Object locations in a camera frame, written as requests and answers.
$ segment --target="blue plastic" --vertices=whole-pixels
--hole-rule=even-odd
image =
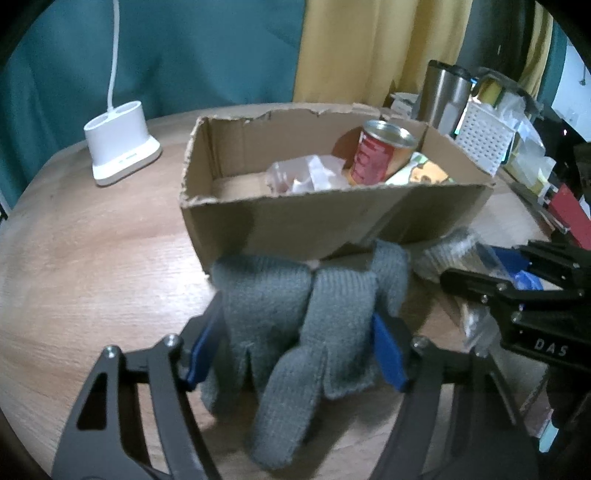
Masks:
[[[529,260],[515,248],[492,247],[495,255],[503,264],[507,273],[515,280],[515,288],[518,290],[543,290],[540,279],[529,273]]]
[[[224,329],[221,323],[209,322],[191,350],[191,368],[186,379],[191,391],[207,378],[223,335]]]
[[[404,358],[396,340],[379,314],[374,313],[374,355],[382,370],[382,375],[396,390],[402,391],[408,384],[408,375],[404,369]]]

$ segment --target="round wooden table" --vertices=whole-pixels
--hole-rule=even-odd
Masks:
[[[109,187],[95,185],[85,142],[60,151],[0,229],[0,407],[47,472],[102,348],[151,346],[179,332],[213,296],[178,206],[183,154],[196,118],[190,112],[149,122],[162,156]],[[502,181],[473,227],[495,245],[544,238]],[[440,346],[461,347],[462,335],[441,303],[416,281],[402,316]],[[400,399],[382,386],[323,403],[318,434],[274,477],[367,478]],[[271,478],[242,449],[256,409],[251,394],[230,424],[209,415],[199,392],[190,401],[225,479]],[[147,387],[141,404],[152,461],[165,470]]]

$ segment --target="blue gripper pad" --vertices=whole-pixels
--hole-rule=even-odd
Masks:
[[[205,381],[213,363],[220,340],[225,333],[224,323],[211,321],[203,329],[199,340],[191,350],[191,368],[187,374],[187,385],[193,391],[198,384]]]
[[[376,312],[372,318],[374,355],[382,375],[396,390],[403,391],[409,382],[404,356],[382,317]]]

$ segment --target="snack package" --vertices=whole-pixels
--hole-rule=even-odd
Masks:
[[[413,153],[410,161],[386,180],[386,185],[409,183],[453,183],[453,179],[435,162],[419,152]]]

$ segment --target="cardboard box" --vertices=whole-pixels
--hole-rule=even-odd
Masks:
[[[492,193],[492,178],[449,138],[421,122],[391,121],[456,181],[448,185],[359,186],[273,196],[275,161],[333,154],[350,164],[361,125],[379,118],[364,105],[248,105],[201,116],[191,133],[180,204],[204,270],[235,252],[313,260],[345,254],[377,236],[392,242],[438,237],[468,223]]]

